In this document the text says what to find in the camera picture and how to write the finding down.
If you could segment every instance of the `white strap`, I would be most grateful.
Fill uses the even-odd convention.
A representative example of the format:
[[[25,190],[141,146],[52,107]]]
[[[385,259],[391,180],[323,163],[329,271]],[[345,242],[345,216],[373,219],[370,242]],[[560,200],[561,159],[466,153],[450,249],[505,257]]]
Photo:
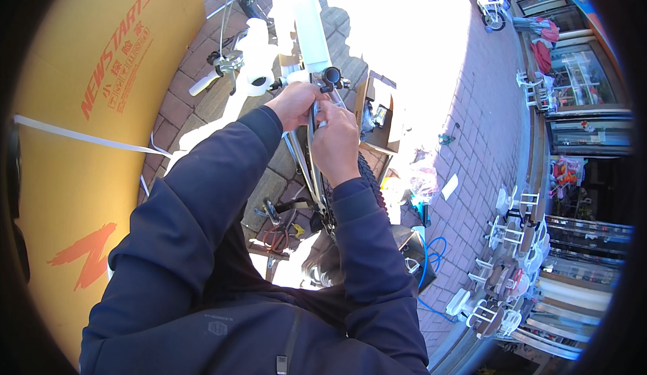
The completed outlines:
[[[84,142],[102,144],[104,146],[114,147],[117,149],[132,150],[134,152],[160,154],[165,157],[171,158],[171,155],[169,153],[163,151],[162,149],[159,149],[157,146],[155,146],[155,148],[158,150],[153,150],[153,149],[149,149],[148,147],[135,146],[134,144],[125,144],[125,143],[120,143],[115,141],[109,141],[107,139],[101,139],[100,137],[80,134],[73,130],[59,128],[58,126],[46,124],[44,122],[39,122],[31,118],[23,117],[22,115],[14,115],[13,121],[18,124],[29,126],[30,128],[36,128],[36,129],[43,130],[45,132],[50,132],[52,134],[71,137],[72,139],[78,139]]]

